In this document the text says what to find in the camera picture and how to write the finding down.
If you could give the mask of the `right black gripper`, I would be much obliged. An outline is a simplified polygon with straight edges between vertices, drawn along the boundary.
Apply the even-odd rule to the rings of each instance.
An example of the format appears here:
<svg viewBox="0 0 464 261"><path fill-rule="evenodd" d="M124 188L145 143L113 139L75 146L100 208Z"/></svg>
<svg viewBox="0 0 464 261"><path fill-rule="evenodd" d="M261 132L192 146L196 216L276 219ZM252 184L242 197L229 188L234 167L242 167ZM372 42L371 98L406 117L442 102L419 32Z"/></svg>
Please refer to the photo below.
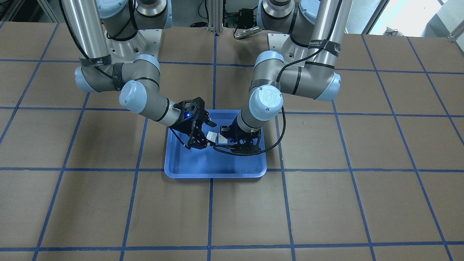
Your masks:
<svg viewBox="0 0 464 261"><path fill-rule="evenodd" d="M202 150L209 146L210 141L204 135L202 126L206 124L214 128L217 124L210 119L209 113L204 109L204 100L197 97L175 103L173 107L179 109L180 113L179 119L170 128L189 135L187 148Z"/></svg>

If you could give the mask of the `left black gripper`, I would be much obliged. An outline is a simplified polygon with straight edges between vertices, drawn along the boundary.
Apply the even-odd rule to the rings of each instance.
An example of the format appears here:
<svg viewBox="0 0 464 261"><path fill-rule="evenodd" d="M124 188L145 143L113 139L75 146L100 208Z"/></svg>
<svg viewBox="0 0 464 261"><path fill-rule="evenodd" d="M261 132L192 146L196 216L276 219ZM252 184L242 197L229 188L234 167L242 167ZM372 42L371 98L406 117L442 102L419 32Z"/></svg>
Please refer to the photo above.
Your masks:
<svg viewBox="0 0 464 261"><path fill-rule="evenodd" d="M220 126L220 135L234 142L232 145L221 145L220 147L229 149L230 152L220 151L227 155L258 155L262 153L260 148L261 130L257 132L245 132L238 124L238 115L231 125Z"/></svg>

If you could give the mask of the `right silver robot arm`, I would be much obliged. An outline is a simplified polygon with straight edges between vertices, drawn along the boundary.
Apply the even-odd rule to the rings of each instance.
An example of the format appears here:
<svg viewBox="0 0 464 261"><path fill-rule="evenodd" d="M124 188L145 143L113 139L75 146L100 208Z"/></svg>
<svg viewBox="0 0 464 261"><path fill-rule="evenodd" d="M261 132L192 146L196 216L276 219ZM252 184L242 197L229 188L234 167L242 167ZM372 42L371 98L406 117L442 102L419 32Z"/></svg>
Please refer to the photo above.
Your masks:
<svg viewBox="0 0 464 261"><path fill-rule="evenodd" d="M174 102L160 93L161 68L141 31L172 24L169 0L60 0L79 51L75 82L84 92L119 91L122 107L187 135L184 147L214 146L202 131L215 127L204 100Z"/></svg>

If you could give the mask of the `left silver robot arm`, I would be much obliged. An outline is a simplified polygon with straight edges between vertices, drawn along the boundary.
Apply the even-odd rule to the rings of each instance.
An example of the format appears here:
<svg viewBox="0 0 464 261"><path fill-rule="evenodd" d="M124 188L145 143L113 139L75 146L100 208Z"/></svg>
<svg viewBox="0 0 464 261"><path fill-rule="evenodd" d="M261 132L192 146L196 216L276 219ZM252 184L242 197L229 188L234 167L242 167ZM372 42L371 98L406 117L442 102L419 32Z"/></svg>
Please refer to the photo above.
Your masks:
<svg viewBox="0 0 464 261"><path fill-rule="evenodd" d="M341 52L351 0L262 0L257 24L288 34L280 51L258 55L248 101L220 134L231 145L215 145L217 152L254 156L260 149L261 128L283 108L283 94L332 101L341 86L334 68Z"/></svg>

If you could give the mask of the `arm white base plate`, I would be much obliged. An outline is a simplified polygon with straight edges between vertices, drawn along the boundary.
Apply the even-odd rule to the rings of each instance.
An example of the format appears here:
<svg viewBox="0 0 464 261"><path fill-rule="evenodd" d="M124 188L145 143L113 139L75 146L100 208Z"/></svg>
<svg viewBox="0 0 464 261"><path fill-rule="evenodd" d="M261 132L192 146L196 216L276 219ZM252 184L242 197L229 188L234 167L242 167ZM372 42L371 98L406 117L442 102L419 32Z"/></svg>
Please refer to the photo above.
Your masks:
<svg viewBox="0 0 464 261"><path fill-rule="evenodd" d="M269 50L276 51L284 58L284 63L291 62L293 54L291 54L291 44L289 34L268 33L268 48Z"/></svg>
<svg viewBox="0 0 464 261"><path fill-rule="evenodd" d="M162 29L139 30L133 39L127 41L116 41L106 37L112 62L133 62L141 54L148 54L158 59L162 32Z"/></svg>

